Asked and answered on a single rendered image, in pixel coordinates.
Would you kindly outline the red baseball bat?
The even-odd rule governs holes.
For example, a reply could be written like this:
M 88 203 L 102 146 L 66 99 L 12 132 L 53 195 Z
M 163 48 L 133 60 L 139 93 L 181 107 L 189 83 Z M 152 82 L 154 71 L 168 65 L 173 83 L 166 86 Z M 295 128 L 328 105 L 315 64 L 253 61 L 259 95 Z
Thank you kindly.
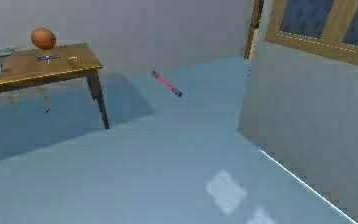
M 168 81 L 164 80 L 158 72 L 152 71 L 152 75 L 161 83 L 163 83 L 167 88 L 169 88 L 177 97 L 182 97 L 182 92 L 175 88 L 173 85 L 171 85 Z

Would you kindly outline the orange ball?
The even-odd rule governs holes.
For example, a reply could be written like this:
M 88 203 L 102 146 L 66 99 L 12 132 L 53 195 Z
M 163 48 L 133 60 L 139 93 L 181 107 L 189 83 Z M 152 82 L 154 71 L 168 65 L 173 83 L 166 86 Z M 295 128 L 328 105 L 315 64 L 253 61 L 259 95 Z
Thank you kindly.
M 56 45 L 56 36 L 49 29 L 37 28 L 31 33 L 31 41 L 34 46 L 41 50 L 50 50 Z

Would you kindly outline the brown wooden table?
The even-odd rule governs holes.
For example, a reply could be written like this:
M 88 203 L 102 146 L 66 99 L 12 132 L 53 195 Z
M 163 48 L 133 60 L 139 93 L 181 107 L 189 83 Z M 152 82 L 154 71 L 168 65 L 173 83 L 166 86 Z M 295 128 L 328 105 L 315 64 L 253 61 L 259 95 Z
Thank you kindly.
M 36 62 L 36 58 L 59 55 L 60 58 Z M 87 43 L 57 46 L 49 51 L 40 49 L 14 51 L 1 59 L 0 93 L 37 87 L 73 79 L 85 78 L 91 97 L 98 103 L 103 126 L 109 129 L 99 70 L 103 68 L 100 60 Z

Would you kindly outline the wooden framed window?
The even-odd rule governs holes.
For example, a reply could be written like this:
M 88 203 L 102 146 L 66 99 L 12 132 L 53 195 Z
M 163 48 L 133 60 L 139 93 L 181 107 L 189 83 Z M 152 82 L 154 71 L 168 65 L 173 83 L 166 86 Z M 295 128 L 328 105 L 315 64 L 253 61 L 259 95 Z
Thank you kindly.
M 358 0 L 334 0 L 319 38 L 281 30 L 287 4 L 288 0 L 273 0 L 265 36 L 267 42 L 358 66 L 358 45 L 345 43 Z

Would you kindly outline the brown wooden door frame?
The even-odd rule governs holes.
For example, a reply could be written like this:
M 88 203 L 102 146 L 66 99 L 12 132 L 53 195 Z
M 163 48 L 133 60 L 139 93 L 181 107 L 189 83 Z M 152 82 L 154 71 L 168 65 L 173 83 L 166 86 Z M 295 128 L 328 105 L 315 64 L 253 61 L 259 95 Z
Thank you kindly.
M 262 10 L 264 6 L 264 0 L 254 0 L 252 15 L 249 25 L 249 30 L 247 34 L 247 41 L 244 51 L 244 58 L 249 59 L 251 56 L 251 51 L 253 49 L 255 31 L 259 28 Z

